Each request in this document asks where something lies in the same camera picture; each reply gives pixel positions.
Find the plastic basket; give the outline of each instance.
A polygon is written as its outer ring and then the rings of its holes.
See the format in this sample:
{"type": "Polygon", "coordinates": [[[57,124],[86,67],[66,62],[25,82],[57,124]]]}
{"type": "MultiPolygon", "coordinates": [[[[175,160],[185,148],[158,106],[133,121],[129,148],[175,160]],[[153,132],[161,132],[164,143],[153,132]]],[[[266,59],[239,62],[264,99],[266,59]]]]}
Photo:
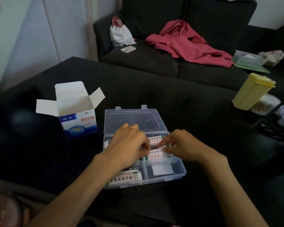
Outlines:
{"type": "Polygon", "coordinates": [[[233,56],[233,62],[250,68],[260,68],[266,63],[266,60],[259,55],[236,50],[236,53],[233,56]],[[254,59],[245,57],[246,55],[250,55],[254,57],[254,59]]]}

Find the yellow plastic container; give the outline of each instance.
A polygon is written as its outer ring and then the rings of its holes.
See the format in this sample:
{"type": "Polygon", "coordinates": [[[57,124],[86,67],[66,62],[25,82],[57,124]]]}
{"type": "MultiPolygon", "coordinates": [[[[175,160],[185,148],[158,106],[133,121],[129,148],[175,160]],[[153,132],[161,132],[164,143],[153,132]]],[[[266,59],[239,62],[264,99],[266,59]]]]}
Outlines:
{"type": "Polygon", "coordinates": [[[251,73],[232,103],[236,108],[247,111],[271,88],[276,87],[275,84],[275,81],[266,76],[251,73]]]}

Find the bandage box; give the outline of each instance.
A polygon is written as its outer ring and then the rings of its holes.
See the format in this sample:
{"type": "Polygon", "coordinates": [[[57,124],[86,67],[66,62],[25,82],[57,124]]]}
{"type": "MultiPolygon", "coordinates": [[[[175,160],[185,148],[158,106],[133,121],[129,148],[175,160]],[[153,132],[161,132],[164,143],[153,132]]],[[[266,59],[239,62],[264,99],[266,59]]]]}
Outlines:
{"type": "Polygon", "coordinates": [[[36,113],[59,118],[68,140],[97,132],[95,108],[105,98],[101,88],[88,95],[82,81],[56,84],[57,101],[37,99],[36,113]]]}
{"type": "Polygon", "coordinates": [[[104,189],[126,188],[130,186],[139,186],[150,183],[165,182],[180,179],[186,175],[186,169],[181,159],[162,154],[161,149],[157,149],[152,143],[152,138],[164,138],[169,135],[164,122],[162,121],[156,109],[148,109],[146,105],[142,105],[141,109],[115,109],[105,110],[104,120],[104,139],[103,149],[108,148],[114,133],[123,124],[138,124],[139,130],[144,131],[150,139],[153,151],[156,149],[158,157],[152,158],[154,154],[142,158],[135,162],[131,167],[124,169],[114,178],[112,178],[104,189]]]}

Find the yellow lid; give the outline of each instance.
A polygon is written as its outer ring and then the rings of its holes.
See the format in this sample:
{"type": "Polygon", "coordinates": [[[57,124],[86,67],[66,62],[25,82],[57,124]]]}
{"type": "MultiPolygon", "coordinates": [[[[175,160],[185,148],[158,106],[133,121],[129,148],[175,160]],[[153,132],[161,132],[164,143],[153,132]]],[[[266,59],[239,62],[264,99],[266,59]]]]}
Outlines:
{"type": "Polygon", "coordinates": [[[255,73],[250,73],[249,77],[252,78],[257,84],[263,84],[269,87],[276,87],[274,85],[276,84],[276,82],[268,78],[267,76],[261,76],[255,73]]]}

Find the blue and white box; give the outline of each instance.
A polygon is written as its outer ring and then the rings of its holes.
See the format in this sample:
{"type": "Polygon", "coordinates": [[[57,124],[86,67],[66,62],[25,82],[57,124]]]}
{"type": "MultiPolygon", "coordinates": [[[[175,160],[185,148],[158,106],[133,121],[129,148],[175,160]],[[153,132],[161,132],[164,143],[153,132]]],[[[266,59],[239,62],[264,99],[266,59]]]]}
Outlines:
{"type": "Polygon", "coordinates": [[[105,98],[101,88],[88,95],[82,81],[56,84],[57,101],[37,99],[36,113],[59,117],[68,140],[97,132],[95,108],[105,98]]]}

